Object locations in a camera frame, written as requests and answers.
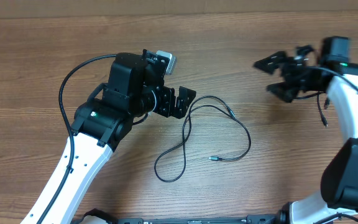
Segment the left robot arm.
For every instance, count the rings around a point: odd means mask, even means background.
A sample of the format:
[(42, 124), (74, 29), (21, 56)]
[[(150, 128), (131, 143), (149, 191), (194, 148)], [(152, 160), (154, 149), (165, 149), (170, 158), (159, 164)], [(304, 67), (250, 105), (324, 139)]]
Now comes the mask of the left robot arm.
[(176, 58), (164, 51), (112, 54), (109, 79), (99, 84), (75, 112), (63, 154), (23, 223), (70, 223), (86, 191), (118, 144), (151, 112), (181, 119), (195, 91), (180, 87), (179, 95), (164, 85)]

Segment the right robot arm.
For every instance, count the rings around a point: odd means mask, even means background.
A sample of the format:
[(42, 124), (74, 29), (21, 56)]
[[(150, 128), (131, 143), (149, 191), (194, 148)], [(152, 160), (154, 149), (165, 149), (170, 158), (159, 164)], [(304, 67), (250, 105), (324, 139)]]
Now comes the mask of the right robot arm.
[(297, 47), (290, 57), (278, 51), (254, 63), (254, 68), (283, 81), (267, 86), (286, 103), (299, 99), (299, 92), (324, 93), (334, 105), (344, 144), (321, 177), (319, 190), (283, 206), (275, 216), (264, 215), (264, 223), (332, 223), (344, 217), (358, 222), (358, 64), (349, 58), (350, 40), (332, 36), (323, 39), (315, 66), (306, 62), (310, 45)]

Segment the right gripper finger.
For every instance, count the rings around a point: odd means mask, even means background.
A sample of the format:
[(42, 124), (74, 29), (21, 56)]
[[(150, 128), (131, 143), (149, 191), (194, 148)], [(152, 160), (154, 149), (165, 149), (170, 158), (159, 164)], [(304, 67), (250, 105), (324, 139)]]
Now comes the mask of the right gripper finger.
[(291, 86), (286, 82), (281, 82), (268, 85), (266, 90), (280, 100), (286, 103), (291, 103), (298, 96), (300, 89), (297, 86)]
[(281, 64), (287, 61), (287, 53), (285, 51), (278, 51), (262, 60), (258, 60), (253, 64), (253, 67), (259, 69), (265, 73), (273, 75), (276, 69)]

